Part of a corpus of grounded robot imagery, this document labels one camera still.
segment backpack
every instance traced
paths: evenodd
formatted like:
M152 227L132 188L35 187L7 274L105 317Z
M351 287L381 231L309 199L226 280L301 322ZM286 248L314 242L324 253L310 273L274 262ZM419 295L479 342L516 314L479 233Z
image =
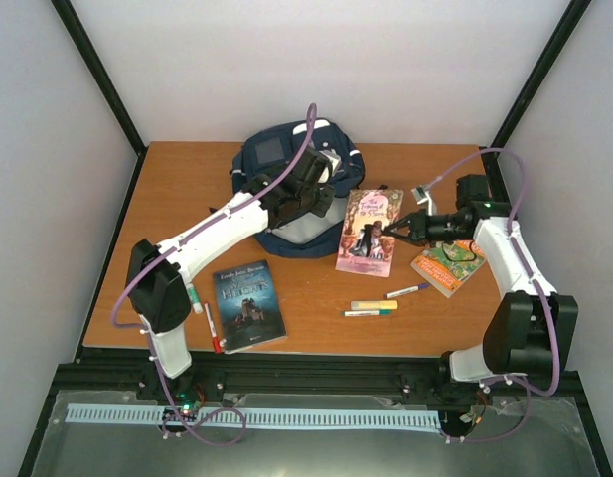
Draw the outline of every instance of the backpack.
M288 164L306 136L304 121L280 124L249 137L233 159L233 192L241 190L249 178L281 164ZM255 235L273 255L289 258L319 258L336 253L342 234L348 194L364 180L366 167L361 152L337 124L324 118L315 121L311 146L332 151L341 158L337 173L329 180L335 199L326 217L305 214L272 231Z

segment robotic arm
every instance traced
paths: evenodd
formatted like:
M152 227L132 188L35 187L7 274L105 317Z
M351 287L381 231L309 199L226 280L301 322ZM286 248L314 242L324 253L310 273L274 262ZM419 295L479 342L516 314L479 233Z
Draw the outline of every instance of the robotic arm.
M306 148L290 174L259 200L250 202L272 182L265 174L255 176L224 207L187 231L156 245L144 239L134 246L127 284L159 258L161 249L173 250L129 293L165 375L177 378L191 366L184 321L192 307L202 312L194 277L217 256L253 234L274 229L308 212L324 217L335 195L327 181L338 166L338 159Z
M550 374L554 353L559 353L562 370L575 328L577 303L572 296L557 294L542 276L525 246L518 221L508 227L510 205L493 202L488 190L485 176L462 177L457 181L457 212L435 215L429 192L417 187L412 193L417 203L427 204L428 209L405 216L384 233L416 246L472 239L489 261L503 299L482 344L448 352L452 380L478 382L497 375ZM551 310L557 347L551 345L540 291Z

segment book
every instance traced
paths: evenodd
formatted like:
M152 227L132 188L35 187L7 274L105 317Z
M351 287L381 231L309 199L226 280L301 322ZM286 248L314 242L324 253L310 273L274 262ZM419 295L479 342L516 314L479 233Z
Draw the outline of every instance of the book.
M225 353L286 336L275 285L266 260L214 273Z
M403 191L399 190L350 192L337 252L337 270L389 277L394 237L386 237L382 232L398 217L402 201Z
M457 240L424 250L412 268L449 298L483 263L485 255L472 240Z

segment red marker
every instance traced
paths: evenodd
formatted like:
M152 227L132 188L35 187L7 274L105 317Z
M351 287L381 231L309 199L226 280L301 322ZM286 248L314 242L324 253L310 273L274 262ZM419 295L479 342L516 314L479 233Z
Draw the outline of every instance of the red marker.
M209 311L209 303L205 302L205 312L207 313L207 321L209 322L209 331L211 331L211 339L214 343L214 351L216 353L221 353L223 349L220 347L220 341L218 341L218 333L216 333L216 325L214 325L214 320L211 317L211 312Z

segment brown wooden surface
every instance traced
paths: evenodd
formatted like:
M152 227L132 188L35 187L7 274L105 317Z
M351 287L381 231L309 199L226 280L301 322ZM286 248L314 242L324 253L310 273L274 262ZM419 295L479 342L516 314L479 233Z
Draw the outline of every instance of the brown wooden surface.
M137 331L117 330L109 324L109 313L125 283L130 250L141 239L156 243L186 230L209 213L209 206L219 207L230 199L229 169L239 147L237 143L151 144L85 334L86 346L146 347ZM417 209L409 192L413 186L429 182L476 146L362 144L360 149L368 171L361 187L388 184L404 190L404 215ZM439 211L454 210L455 180L470 173L483 173L480 160L471 161L433 189ZM255 351L435 356L480 343L500 302L487 264L449 299L430 288L398 297L399 308L389 316L342 316L352 300L383 299L386 292L421 282L410 267L420 252L398 242L390 278L378 278L335 271L334 255L316 260L269 255L254 238L248 238L212 262L194 283L201 300L210 302L221 334L212 273L268 260L288 338ZM137 320L125 302L119 321ZM190 349L211 350L204 314L191 314L185 327Z

